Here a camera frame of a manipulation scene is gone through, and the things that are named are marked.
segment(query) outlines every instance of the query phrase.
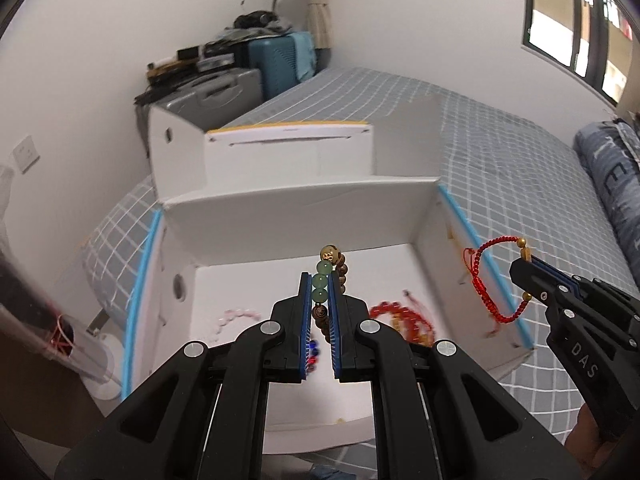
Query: stack of items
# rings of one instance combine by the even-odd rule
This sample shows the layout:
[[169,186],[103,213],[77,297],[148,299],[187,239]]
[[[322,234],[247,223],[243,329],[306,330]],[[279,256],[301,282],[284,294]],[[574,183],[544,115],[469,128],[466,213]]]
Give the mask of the stack of items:
[[232,53],[207,45],[179,50],[150,63],[149,90],[134,100],[138,131],[148,155],[148,114],[161,106],[203,131],[220,128],[262,103],[260,70],[236,68]]

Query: brown wooden bead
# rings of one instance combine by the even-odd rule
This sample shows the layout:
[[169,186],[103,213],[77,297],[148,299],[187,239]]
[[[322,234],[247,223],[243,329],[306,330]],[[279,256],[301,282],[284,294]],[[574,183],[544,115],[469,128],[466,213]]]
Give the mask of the brown wooden bead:
[[326,319],[327,310],[323,304],[317,303],[315,307],[311,310],[311,315],[314,317],[316,321],[320,321],[322,319]]

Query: blue suitcase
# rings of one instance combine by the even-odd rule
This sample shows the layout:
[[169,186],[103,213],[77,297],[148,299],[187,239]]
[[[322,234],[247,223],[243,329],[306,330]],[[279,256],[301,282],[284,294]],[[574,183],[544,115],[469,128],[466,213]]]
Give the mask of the blue suitcase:
[[265,101],[298,84],[296,47],[290,36],[247,41],[238,45],[235,55],[236,65],[260,69]]

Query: red thread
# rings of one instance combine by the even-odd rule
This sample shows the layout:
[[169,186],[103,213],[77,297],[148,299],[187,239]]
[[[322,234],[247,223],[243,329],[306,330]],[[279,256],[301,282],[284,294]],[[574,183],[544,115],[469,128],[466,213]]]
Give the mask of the red thread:
[[480,275],[479,275],[480,257],[482,256],[482,252],[491,246],[501,244],[504,242],[515,242],[517,240],[518,240],[517,236],[500,236],[498,238],[494,238],[493,240],[489,240],[488,242],[482,244],[477,251],[471,247],[468,247],[464,251],[462,251],[462,258],[465,261],[467,270],[471,274],[472,283],[474,288],[476,289],[476,292],[482,299],[482,302],[484,303],[484,306],[487,308],[487,310],[492,314],[492,316],[494,316],[495,320],[500,323],[511,323],[513,321],[516,321],[516,319],[520,317],[520,314],[524,312],[524,309],[529,304],[529,301],[522,300],[516,312],[514,312],[509,317],[503,316],[498,310],[498,307],[496,306],[496,304],[494,303],[494,300],[492,300],[491,297],[489,296],[489,293],[487,292],[486,287],[484,286],[484,283],[480,278]]
[[60,321],[62,320],[62,314],[58,314],[58,318],[56,319],[56,328],[51,336],[50,345],[53,348],[63,354],[65,357],[71,354],[71,351],[74,349],[74,345],[69,338],[66,336],[64,329],[62,328],[62,324]]

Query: gray checkered sheet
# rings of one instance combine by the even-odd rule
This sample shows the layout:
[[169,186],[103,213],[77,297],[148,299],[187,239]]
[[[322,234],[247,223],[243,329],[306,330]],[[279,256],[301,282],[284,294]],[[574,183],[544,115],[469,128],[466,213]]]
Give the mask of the gray checkered sheet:
[[[417,79],[365,68],[329,69],[233,121],[230,125],[304,120],[370,120],[402,101],[443,97],[442,179],[481,239],[523,235],[535,254],[571,274],[600,277],[638,290],[593,184],[575,152],[534,123]],[[126,318],[155,195],[150,177],[129,193],[96,229],[86,248],[88,277],[105,310]],[[519,254],[493,254],[507,283]],[[512,285],[516,301],[521,291]],[[558,439],[574,426],[580,393],[547,347],[543,306],[524,313],[536,351],[501,383]],[[310,454],[313,462],[375,476],[375,442]]]

